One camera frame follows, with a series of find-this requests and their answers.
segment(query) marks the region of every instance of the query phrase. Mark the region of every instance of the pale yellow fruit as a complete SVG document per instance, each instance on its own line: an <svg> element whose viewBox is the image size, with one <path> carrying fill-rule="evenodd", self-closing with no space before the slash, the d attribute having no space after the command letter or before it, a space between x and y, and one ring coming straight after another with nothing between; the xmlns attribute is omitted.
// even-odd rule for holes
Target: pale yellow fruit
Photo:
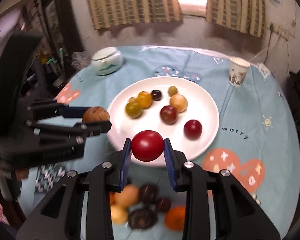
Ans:
<svg viewBox="0 0 300 240"><path fill-rule="evenodd" d="M178 113L185 111L188 108L188 100L183 95L173 95L170 98L169 104L176 108Z"/></svg>
<svg viewBox="0 0 300 240"><path fill-rule="evenodd" d="M128 221L128 212L119 205L112 205L110 207L111 220L114 224L123 224Z"/></svg>
<svg viewBox="0 0 300 240"><path fill-rule="evenodd" d="M121 193L114 194L114 201L123 208L128 208L139 202L139 188L135 185L126 185Z"/></svg>

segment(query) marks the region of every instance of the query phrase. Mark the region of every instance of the dark purple cherry tomato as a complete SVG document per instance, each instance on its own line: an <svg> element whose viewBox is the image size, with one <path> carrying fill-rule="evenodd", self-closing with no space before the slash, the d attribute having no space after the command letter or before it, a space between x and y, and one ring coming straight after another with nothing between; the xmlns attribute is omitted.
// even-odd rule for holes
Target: dark purple cherry tomato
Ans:
<svg viewBox="0 0 300 240"><path fill-rule="evenodd" d="M162 136L155 131L142 131L131 141L133 155L142 162L151 162L163 152L164 142Z"/></svg>
<svg viewBox="0 0 300 240"><path fill-rule="evenodd" d="M173 106L164 106L160 111L160 117L166 124L173 124L178 119L178 112Z"/></svg>
<svg viewBox="0 0 300 240"><path fill-rule="evenodd" d="M139 188L139 199L146 205L154 204L159 188L157 185L147 184Z"/></svg>
<svg viewBox="0 0 300 240"><path fill-rule="evenodd" d="M155 206L159 212L168 212L171 208L171 200L167 197L159 198Z"/></svg>
<svg viewBox="0 0 300 240"><path fill-rule="evenodd" d="M202 125L198 120L189 120L183 127L183 131L189 139L196 140L201 136Z"/></svg>
<svg viewBox="0 0 300 240"><path fill-rule="evenodd" d="M160 101L162 98L162 93L160 90L152 90L151 94L154 101Z"/></svg>

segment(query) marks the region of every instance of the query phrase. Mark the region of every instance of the dark purple fruit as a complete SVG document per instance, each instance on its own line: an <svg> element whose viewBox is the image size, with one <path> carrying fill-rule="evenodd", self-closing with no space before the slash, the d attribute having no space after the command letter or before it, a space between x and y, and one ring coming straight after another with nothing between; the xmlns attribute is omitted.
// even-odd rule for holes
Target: dark purple fruit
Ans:
<svg viewBox="0 0 300 240"><path fill-rule="evenodd" d="M159 198L155 202L155 206L160 212L168 212L171 208L171 200L167 197Z"/></svg>
<svg viewBox="0 0 300 240"><path fill-rule="evenodd" d="M152 100L154 101L160 101L162 98L162 93L160 90L152 90Z"/></svg>
<svg viewBox="0 0 300 240"><path fill-rule="evenodd" d="M139 188L139 199L146 205L154 204L158 195L157 185L143 185Z"/></svg>
<svg viewBox="0 0 300 240"><path fill-rule="evenodd" d="M128 224L132 229L147 229L157 222L157 215L150 209L137 209L129 214Z"/></svg>

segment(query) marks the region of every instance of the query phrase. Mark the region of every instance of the white plate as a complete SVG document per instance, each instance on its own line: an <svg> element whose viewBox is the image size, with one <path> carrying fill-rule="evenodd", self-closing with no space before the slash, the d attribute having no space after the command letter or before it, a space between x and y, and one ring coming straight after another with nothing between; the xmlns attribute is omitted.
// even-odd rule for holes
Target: white plate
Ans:
<svg viewBox="0 0 300 240"><path fill-rule="evenodd" d="M169 105L167 91L170 86L176 86L178 93L186 97L188 108L178 114L174 124L167 125L160 118L160 110ZM154 89L162 92L162 99L153 101L148 109L143 110L140 118L131 119L125 113L129 98L136 97L141 91L151 93ZM112 123L108 137L117 151L122 150L126 138L132 139L143 130L153 130L160 133L163 139L169 137L172 148L183 152L187 160L192 160L211 145L219 127L219 111L211 95L199 85L177 77L154 77L136 82L122 90L112 100L107 111ZM183 133L183 126L191 119L202 124L201 137L195 141L187 139ZM141 162L132 155L131 161L146 166L165 166L163 154L152 162Z"/></svg>

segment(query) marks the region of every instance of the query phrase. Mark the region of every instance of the red tomato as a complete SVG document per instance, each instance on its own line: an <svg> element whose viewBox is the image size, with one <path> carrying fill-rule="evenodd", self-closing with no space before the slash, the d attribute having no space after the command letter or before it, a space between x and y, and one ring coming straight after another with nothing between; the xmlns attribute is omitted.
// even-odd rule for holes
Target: red tomato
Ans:
<svg viewBox="0 0 300 240"><path fill-rule="evenodd" d="M142 162L151 162L163 152L164 142L162 136L155 131L142 131L135 135L131 141L133 155Z"/></svg>
<svg viewBox="0 0 300 240"><path fill-rule="evenodd" d="M164 106L160 111L161 120L166 124L173 124L178 119L177 109L173 106Z"/></svg>
<svg viewBox="0 0 300 240"><path fill-rule="evenodd" d="M189 120L183 127L183 131L189 139L196 140L202 133L202 125L198 120Z"/></svg>

